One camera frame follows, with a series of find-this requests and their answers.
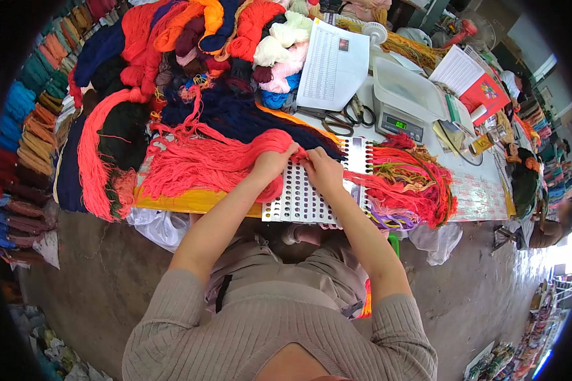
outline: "plastic container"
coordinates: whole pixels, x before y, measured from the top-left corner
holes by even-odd
[[[382,57],[374,57],[373,79],[374,95],[383,107],[428,123],[446,119],[445,102],[430,80]]]

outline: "worker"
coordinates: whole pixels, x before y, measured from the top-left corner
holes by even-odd
[[[322,148],[302,160],[351,247],[321,245],[282,264],[259,235],[238,227],[284,153],[254,168],[182,239],[124,353],[130,380],[435,380],[437,356],[424,333],[407,275],[392,247],[343,188],[343,166]],[[313,241],[306,229],[290,239]],[[372,286],[371,339],[351,321]],[[204,308],[215,312],[200,325]]]
[[[523,76],[516,76],[514,72],[509,70],[500,73],[500,80],[506,85],[506,89],[511,96],[513,109],[517,111],[519,109],[519,95],[530,95],[532,93],[529,80]]]
[[[567,201],[560,205],[557,217],[559,222],[541,218],[534,223],[534,230],[529,238],[530,248],[548,248],[572,233],[572,202]]]

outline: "woman's arm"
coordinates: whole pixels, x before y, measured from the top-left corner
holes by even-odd
[[[275,151],[260,154],[250,174],[191,226],[178,245],[169,268],[189,270],[205,285],[214,263],[227,248],[256,198],[282,173],[298,147],[293,143],[282,154]]]
[[[407,274],[389,242],[343,188],[343,166],[322,148],[307,151],[303,162],[311,183],[330,204],[371,279],[373,304],[392,294],[412,295]]]

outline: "floor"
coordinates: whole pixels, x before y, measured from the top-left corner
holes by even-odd
[[[439,380],[461,379],[466,364],[492,340],[518,343],[533,292],[547,274],[541,254],[505,245],[490,255],[493,226],[466,223],[462,240],[440,266],[429,266],[425,252],[401,242],[401,260],[439,356]],[[46,265],[23,271],[24,292],[43,308],[58,337],[121,380],[123,348],[171,253],[130,226],[81,213],[61,212],[58,234],[61,270]],[[294,250],[291,259],[305,247]],[[370,335],[368,320],[357,327]]]

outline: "small fan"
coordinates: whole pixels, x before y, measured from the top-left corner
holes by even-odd
[[[388,30],[382,24],[374,21],[362,26],[362,34],[371,37],[371,48],[381,50],[381,45],[388,39]]]

